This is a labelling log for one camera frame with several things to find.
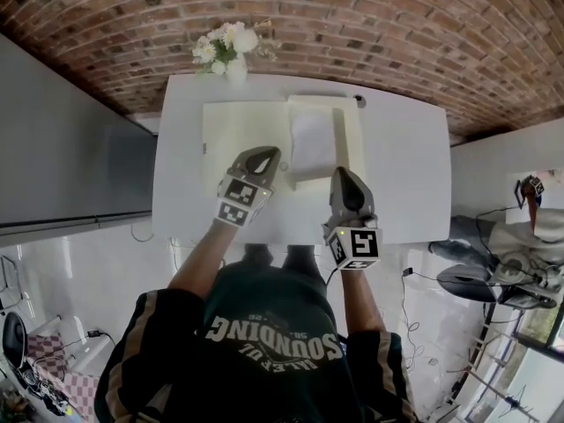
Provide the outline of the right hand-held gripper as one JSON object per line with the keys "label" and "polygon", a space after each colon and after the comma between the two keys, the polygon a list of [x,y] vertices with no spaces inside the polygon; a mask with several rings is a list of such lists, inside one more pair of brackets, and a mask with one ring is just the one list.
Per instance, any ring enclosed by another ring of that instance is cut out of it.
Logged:
{"label": "right hand-held gripper", "polygon": [[364,271],[379,262],[382,231],[366,183],[351,170],[337,167],[331,178],[330,205],[334,212],[341,211],[323,224],[323,238],[336,267]]}

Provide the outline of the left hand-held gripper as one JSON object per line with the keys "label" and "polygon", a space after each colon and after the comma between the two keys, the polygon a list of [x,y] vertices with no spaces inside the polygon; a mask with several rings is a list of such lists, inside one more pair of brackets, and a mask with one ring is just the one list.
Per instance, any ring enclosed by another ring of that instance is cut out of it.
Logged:
{"label": "left hand-held gripper", "polygon": [[280,160],[277,146],[241,152],[219,186],[215,219],[239,228],[251,224],[273,194],[273,189],[267,188],[273,184]]}

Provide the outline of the cream yellow mat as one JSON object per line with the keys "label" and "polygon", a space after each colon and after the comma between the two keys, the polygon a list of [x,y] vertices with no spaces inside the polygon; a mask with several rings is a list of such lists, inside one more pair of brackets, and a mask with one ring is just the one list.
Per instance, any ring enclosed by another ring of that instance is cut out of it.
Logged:
{"label": "cream yellow mat", "polygon": [[[321,110],[333,117],[337,165],[324,177],[301,180],[292,171],[292,116]],[[362,131],[357,101],[353,98],[292,95],[287,101],[236,101],[204,105],[202,180],[205,194],[217,194],[220,180],[235,158],[258,146],[277,146],[281,160],[273,181],[279,194],[327,192],[336,167],[346,167],[366,178]]]}

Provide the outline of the white cloth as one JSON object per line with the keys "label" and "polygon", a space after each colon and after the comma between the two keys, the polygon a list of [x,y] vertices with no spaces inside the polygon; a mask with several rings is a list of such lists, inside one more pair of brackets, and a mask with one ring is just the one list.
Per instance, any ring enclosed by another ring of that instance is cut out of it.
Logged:
{"label": "white cloth", "polygon": [[292,116],[292,171],[301,180],[324,177],[337,165],[333,117],[321,110]]}

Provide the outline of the person's right forearm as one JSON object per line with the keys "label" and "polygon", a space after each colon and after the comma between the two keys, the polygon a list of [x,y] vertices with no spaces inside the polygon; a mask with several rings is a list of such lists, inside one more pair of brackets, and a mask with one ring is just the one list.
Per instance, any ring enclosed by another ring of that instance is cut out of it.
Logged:
{"label": "person's right forearm", "polygon": [[342,270],[345,320],[348,334],[386,331],[364,271]]}

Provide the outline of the person's left forearm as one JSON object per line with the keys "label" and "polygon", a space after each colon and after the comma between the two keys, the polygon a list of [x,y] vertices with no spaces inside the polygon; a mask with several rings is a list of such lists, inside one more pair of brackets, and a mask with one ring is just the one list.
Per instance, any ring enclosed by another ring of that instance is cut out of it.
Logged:
{"label": "person's left forearm", "polygon": [[187,291],[205,300],[237,232],[237,226],[213,220],[203,239],[173,276],[168,288]]}

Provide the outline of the white desk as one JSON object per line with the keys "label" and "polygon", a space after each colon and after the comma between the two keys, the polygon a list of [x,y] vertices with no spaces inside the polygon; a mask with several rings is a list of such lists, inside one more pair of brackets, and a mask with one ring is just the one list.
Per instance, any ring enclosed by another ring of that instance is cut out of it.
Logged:
{"label": "white desk", "polygon": [[212,156],[203,135],[204,105],[284,101],[292,95],[363,98],[360,140],[378,225],[387,243],[444,238],[449,231],[449,131],[442,108],[394,93],[329,80],[252,74],[239,86],[208,75],[173,75],[160,118],[152,229],[162,238],[200,239],[217,209],[204,189]]}

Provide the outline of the person's right black shoe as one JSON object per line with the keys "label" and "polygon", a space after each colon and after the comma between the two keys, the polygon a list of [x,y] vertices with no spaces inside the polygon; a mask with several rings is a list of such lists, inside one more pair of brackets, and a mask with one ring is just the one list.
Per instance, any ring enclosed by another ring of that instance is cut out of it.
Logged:
{"label": "person's right black shoe", "polygon": [[308,278],[321,278],[315,260],[315,245],[288,245],[282,268]]}

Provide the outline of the person's black shoe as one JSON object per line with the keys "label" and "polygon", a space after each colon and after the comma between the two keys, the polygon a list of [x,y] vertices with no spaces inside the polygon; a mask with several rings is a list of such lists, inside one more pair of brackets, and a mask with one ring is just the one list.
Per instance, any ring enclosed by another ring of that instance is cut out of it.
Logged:
{"label": "person's black shoe", "polygon": [[308,278],[321,278],[315,260],[315,245],[288,245],[282,268]]}
{"label": "person's black shoe", "polygon": [[242,261],[261,267],[268,267],[271,266],[273,262],[273,256],[266,244],[246,243]]}

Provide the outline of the white flower bunch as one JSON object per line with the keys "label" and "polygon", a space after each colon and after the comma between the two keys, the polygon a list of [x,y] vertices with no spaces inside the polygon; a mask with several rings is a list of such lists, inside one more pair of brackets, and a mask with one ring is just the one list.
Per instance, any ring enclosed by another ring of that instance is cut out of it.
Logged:
{"label": "white flower bunch", "polygon": [[244,56],[249,73],[249,57],[271,62],[277,59],[276,51],[281,48],[283,41],[274,39],[273,33],[263,33],[270,28],[270,19],[254,25],[242,21],[226,22],[201,35],[193,43],[190,48],[192,63],[199,67],[202,74],[212,73],[226,78],[226,65]]}

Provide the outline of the black office chair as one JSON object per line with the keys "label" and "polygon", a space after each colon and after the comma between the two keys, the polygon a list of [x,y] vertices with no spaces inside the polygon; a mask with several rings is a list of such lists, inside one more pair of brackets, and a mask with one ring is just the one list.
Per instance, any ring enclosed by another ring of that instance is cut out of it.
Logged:
{"label": "black office chair", "polygon": [[556,308],[564,298],[564,282],[559,275],[522,271],[515,265],[499,264],[490,272],[457,264],[439,273],[436,280],[456,297],[519,310]]}

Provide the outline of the person's dark green shirt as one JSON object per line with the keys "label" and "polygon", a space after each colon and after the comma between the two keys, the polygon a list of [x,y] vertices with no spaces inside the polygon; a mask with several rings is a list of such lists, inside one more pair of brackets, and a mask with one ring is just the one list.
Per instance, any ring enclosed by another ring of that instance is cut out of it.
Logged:
{"label": "person's dark green shirt", "polygon": [[141,294],[94,399],[100,423],[419,423],[401,339],[338,338],[311,280],[233,263],[211,294]]}

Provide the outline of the red checkered cloth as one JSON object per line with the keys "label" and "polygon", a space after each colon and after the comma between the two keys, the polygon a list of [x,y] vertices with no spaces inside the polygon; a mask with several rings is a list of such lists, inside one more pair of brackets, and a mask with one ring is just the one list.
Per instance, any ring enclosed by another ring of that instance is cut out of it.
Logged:
{"label": "red checkered cloth", "polygon": [[96,423],[93,407],[99,378],[71,371],[58,332],[30,335],[27,343],[27,362],[67,397],[71,409],[66,415],[78,416],[80,423]]}

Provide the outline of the black round chair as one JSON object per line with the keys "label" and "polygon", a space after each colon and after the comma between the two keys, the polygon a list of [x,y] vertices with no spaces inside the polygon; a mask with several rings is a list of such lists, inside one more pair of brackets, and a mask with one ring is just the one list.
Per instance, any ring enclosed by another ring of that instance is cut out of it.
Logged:
{"label": "black round chair", "polygon": [[15,312],[9,312],[4,319],[2,347],[13,369],[22,372],[29,368],[26,362],[28,347],[26,326]]}

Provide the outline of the pile of electronic devices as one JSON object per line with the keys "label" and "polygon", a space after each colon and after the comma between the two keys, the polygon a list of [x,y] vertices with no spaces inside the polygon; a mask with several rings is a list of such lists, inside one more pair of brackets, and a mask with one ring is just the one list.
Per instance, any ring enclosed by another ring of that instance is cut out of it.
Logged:
{"label": "pile of electronic devices", "polygon": [[50,412],[62,417],[71,409],[67,397],[50,380],[37,373],[28,362],[24,362],[21,367],[14,367],[11,363],[8,363],[8,366],[24,390],[40,399]]}

